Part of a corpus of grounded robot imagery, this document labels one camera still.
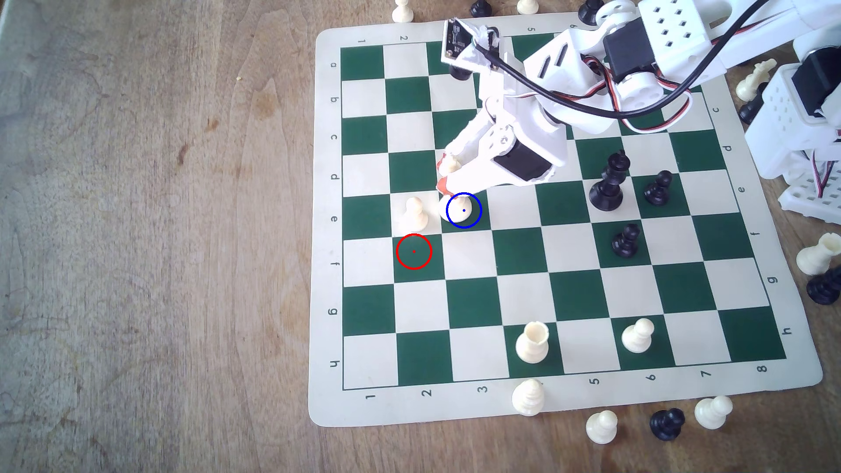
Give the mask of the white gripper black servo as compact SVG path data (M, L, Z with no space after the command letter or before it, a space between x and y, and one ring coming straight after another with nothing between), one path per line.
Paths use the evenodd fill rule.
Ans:
M436 164L443 195L476 194L502 184L539 184L567 158L566 125L532 96L492 95Z

